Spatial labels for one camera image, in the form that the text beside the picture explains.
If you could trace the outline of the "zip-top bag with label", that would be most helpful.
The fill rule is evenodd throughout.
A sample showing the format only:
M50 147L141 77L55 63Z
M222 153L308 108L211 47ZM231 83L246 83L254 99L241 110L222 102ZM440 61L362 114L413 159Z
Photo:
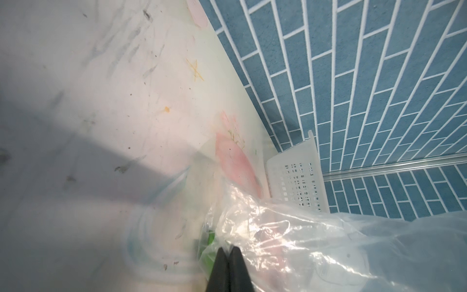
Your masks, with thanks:
M330 212L253 199L220 168L187 169L148 198L125 241L143 278L188 282L204 275L208 230L276 233L289 292L464 292L467 185L462 169L416 170L326 182Z

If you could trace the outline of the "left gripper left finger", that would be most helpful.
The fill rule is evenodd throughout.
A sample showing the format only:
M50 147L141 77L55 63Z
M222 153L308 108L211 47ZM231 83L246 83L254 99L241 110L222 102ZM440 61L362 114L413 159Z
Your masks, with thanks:
M222 248L217 251L206 292L230 292L229 259Z

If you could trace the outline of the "dragon fruit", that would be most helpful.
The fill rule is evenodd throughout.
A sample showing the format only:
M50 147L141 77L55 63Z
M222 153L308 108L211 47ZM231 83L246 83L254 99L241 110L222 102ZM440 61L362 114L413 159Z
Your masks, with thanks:
M281 241L263 229L208 230L199 243L198 263L209 281L216 254L224 249L227 258L233 246L241 249L255 292L288 292L289 277Z

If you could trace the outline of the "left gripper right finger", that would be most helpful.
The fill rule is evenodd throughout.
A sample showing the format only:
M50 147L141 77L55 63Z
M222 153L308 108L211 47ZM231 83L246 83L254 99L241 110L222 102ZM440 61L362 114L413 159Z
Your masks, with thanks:
M228 256L230 292L255 292L241 249L233 246Z

